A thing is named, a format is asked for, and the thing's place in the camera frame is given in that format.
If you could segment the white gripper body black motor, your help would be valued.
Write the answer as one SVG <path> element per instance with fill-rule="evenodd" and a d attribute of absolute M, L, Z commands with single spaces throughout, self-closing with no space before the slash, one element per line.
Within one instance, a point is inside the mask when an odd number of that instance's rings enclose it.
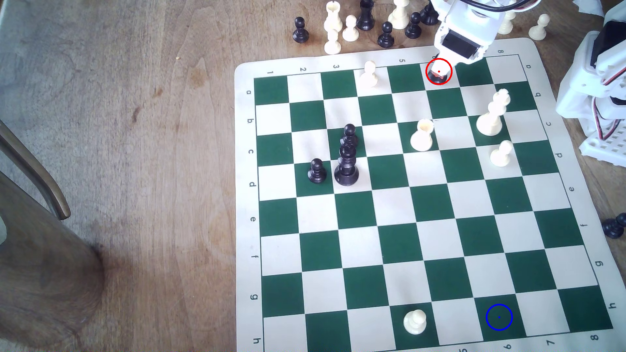
<path fill-rule="evenodd" d="M 483 58 L 495 40 L 505 12 L 495 12 L 463 1 L 431 1 L 441 25 L 434 37 L 439 57 L 451 65 L 467 65 Z"/>

